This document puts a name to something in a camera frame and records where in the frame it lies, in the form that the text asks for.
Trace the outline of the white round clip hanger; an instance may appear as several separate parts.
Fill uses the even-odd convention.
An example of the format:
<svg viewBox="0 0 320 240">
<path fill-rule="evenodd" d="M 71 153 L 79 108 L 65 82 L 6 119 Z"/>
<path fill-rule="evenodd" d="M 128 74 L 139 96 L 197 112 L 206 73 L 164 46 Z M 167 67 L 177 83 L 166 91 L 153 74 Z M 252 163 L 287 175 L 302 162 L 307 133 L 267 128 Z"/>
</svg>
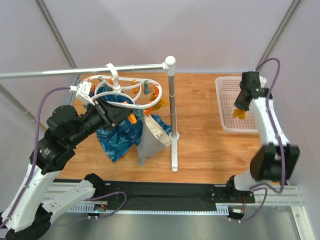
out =
<svg viewBox="0 0 320 240">
<path fill-rule="evenodd" d="M 118 84 L 124 88 L 120 91 L 116 90 L 111 73 L 97 73 L 83 81 L 92 83 L 89 96 L 93 101 L 98 98 L 105 100 L 107 96 L 121 97 L 121 100 L 110 99 L 107 102 L 118 107 L 142 110 L 147 115 L 151 114 L 151 107 L 163 98 L 162 86 L 153 79 L 119 76 Z"/>
</svg>

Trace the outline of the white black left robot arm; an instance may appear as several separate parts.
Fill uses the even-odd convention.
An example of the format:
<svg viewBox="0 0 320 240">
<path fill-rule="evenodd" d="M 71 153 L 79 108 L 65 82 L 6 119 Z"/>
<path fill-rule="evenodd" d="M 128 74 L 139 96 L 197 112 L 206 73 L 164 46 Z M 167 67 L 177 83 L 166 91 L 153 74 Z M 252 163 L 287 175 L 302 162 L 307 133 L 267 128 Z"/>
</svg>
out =
<svg viewBox="0 0 320 240">
<path fill-rule="evenodd" d="M 26 181 L 0 215 L 0 226 L 8 229 L 5 239 L 38 240 L 75 205 L 112 196 L 104 180 L 91 173 L 63 194 L 43 201 L 52 182 L 75 155 L 78 144 L 102 127 L 117 127 L 132 113 L 132 109 L 111 105 L 103 99 L 98 99 L 84 114 L 78 114 L 71 105 L 57 107 L 47 119 L 48 130 L 30 156 Z"/>
</svg>

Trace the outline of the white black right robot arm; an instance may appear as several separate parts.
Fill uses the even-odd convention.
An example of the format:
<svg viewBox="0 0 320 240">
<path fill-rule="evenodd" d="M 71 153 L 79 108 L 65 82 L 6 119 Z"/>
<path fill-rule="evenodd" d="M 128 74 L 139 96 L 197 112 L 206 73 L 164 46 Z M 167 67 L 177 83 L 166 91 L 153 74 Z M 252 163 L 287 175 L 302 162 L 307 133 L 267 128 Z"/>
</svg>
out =
<svg viewBox="0 0 320 240">
<path fill-rule="evenodd" d="M 276 190 L 273 187 L 272 190 L 280 194 L 293 173 L 300 149 L 291 144 L 282 131 L 274 110 L 271 89 L 263 85 L 259 72 L 243 72 L 239 87 L 234 105 L 253 116 L 261 147 L 250 161 L 247 171 L 229 178 L 227 193 L 250 192 L 262 186 L 270 187 L 271 183 L 279 183 L 280 188 Z"/>
</svg>

